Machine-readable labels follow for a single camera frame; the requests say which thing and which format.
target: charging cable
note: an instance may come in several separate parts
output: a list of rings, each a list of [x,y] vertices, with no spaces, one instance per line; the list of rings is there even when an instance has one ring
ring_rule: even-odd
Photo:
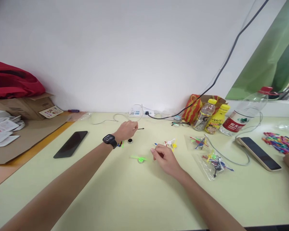
[[[249,128],[252,128],[252,127],[253,127],[253,129],[250,130],[250,131],[242,132],[242,133],[240,133],[240,134],[237,134],[234,139],[238,138],[238,137],[239,137],[240,135],[242,135],[242,134],[245,134],[245,133],[254,131],[257,127],[259,127],[259,126],[261,125],[262,120],[263,120],[263,114],[262,114],[262,112],[259,112],[259,123],[258,123],[258,125],[256,125],[256,126],[250,126],[250,127],[247,127],[247,128],[242,129],[242,131],[243,131],[243,130],[246,130],[246,129],[249,129]],[[229,162],[234,163],[234,164],[236,164],[236,165],[241,165],[241,166],[247,166],[247,165],[250,164],[249,154],[248,154],[247,150],[246,150],[244,147],[241,147],[241,149],[242,149],[242,150],[245,152],[245,154],[246,154],[247,163],[246,163],[246,164],[236,163],[236,162],[228,159],[228,158],[227,158],[226,156],[224,156],[223,154],[221,154],[220,151],[217,150],[217,149],[213,146],[213,144],[212,144],[212,142],[210,141],[210,139],[209,139],[209,137],[207,136],[207,134],[205,134],[205,137],[208,139],[208,141],[209,141],[209,143],[211,144],[212,148],[214,148],[222,157],[224,157],[224,158],[225,158],[226,160],[228,160]]]

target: smartwatch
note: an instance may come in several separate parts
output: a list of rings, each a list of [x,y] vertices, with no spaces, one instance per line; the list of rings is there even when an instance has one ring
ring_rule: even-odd
[[[108,134],[103,138],[103,142],[106,144],[111,144],[113,146],[113,149],[115,149],[118,146],[118,143],[115,140],[115,137],[111,134]]]

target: paper bag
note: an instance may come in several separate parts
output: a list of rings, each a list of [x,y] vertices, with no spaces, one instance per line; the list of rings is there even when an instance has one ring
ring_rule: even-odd
[[[190,124],[193,124],[195,122],[198,117],[198,112],[200,111],[202,106],[208,102],[209,99],[212,98],[217,100],[217,103],[215,104],[215,112],[213,114],[216,113],[216,111],[220,108],[222,104],[228,104],[226,103],[226,100],[219,96],[203,95],[200,97],[200,99],[196,100],[198,97],[199,95],[190,95],[185,107],[188,107],[191,104],[193,105],[188,109],[185,109],[182,115],[182,120],[185,120]]]

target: yellow bottle cap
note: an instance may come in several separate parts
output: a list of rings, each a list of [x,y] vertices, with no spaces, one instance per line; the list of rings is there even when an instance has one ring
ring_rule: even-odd
[[[208,100],[208,103],[210,103],[210,104],[216,104],[217,101],[216,101],[216,99],[209,99],[209,100]]]
[[[221,105],[221,109],[225,110],[225,111],[228,111],[230,109],[230,106],[227,105],[227,104],[222,104]]]

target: desk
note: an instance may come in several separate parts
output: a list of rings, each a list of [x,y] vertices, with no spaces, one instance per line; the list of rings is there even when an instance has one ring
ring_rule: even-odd
[[[91,121],[78,121],[67,128],[46,148],[34,156],[0,185],[0,227],[23,208],[54,178],[113,133],[120,123],[106,121],[111,113],[95,113]],[[123,116],[117,120],[124,121]],[[265,117],[262,125],[246,134],[283,169],[268,172],[251,157],[249,166],[230,164],[235,172],[221,174],[210,182],[194,161],[195,151],[187,150],[184,135],[199,135],[191,127],[173,127],[167,120],[141,119],[133,143],[116,148],[77,196],[53,230],[197,230],[205,229],[202,218],[191,205],[181,185],[164,174],[157,162],[139,164],[130,155],[152,159],[155,142],[177,138],[174,154],[179,164],[243,226],[289,224],[289,169],[274,148],[261,140],[263,132],[289,132],[275,128],[289,118]],[[88,131],[82,144],[70,158],[53,155],[75,131]],[[246,156],[233,143],[234,137],[210,135],[214,146],[233,161],[245,163]]]
[[[70,112],[64,112],[62,115],[68,115]],[[39,143],[34,145],[31,149],[17,157],[16,159],[10,161],[7,164],[0,165],[0,184],[4,182],[8,177],[10,177],[14,172],[16,172],[20,167],[27,163],[32,157],[38,154],[44,147],[46,147],[50,142],[52,142],[59,134],[61,134],[65,129],[72,125],[72,122],[63,124],[60,128],[55,130],[53,133],[45,137]]]

